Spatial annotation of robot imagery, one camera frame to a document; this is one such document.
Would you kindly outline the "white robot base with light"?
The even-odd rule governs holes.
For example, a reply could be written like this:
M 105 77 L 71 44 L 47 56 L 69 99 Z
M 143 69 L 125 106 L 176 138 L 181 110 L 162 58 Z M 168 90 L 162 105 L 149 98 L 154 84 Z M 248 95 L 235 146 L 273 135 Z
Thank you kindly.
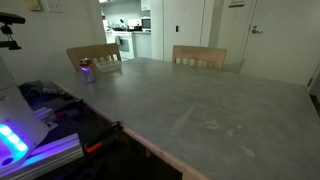
M 23 163 L 48 132 L 0 59 L 0 172 Z

